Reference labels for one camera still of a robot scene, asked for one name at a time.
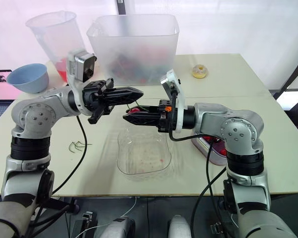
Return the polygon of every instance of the floor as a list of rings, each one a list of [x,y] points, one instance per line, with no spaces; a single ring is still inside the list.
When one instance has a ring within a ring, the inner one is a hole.
[[[168,221],[176,214],[182,215],[188,222],[192,208],[196,202],[196,197],[151,197],[148,198],[149,229],[148,237],[147,223],[147,198],[138,197],[137,203],[128,216],[136,221],[136,238],[166,238],[168,231]],[[98,224],[106,224],[115,218],[120,217],[128,211],[135,202],[135,197],[123,198],[78,198],[80,212],[71,215],[71,230],[76,220],[81,220],[81,216],[86,211],[97,213]],[[298,194],[275,197],[272,200],[272,212],[279,215],[293,230],[298,237]],[[48,217],[55,211],[48,210],[43,217]],[[230,229],[233,224],[230,217],[223,212],[223,220]],[[218,237],[213,235],[210,225],[217,222],[209,197],[203,197],[196,213],[195,234],[197,238]],[[105,227],[97,228],[95,238],[99,238]],[[62,216],[47,230],[37,236],[37,238],[47,237],[68,237],[65,216]]]

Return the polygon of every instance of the red fruit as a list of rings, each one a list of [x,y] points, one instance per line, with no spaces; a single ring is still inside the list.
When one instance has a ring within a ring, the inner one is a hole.
[[[222,149],[222,150],[220,151],[220,154],[226,156],[226,150],[225,150],[225,149]]]
[[[205,139],[208,143],[210,143],[211,142],[211,136],[208,136],[208,135],[206,135],[206,136],[203,136],[203,139]]]
[[[139,108],[131,108],[128,112],[128,114],[131,114],[131,113],[136,113],[136,112],[140,112],[140,109]]]

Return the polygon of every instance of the white wall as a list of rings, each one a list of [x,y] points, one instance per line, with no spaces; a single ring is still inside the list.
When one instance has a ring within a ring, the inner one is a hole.
[[[269,89],[281,88],[298,65],[298,0],[126,0],[126,5],[127,13],[174,14],[180,27],[177,54],[240,53]]]
[[[279,89],[298,64],[298,0],[125,0],[127,13],[171,13],[177,54],[240,53],[269,89]],[[86,48],[93,19],[117,14],[115,0],[0,0],[0,69],[48,58],[24,23],[70,10]]]
[[[92,52],[86,31],[101,15],[117,14],[115,0],[0,0],[0,69],[16,69],[49,59],[25,22],[33,16],[59,10],[73,11],[86,49]]]

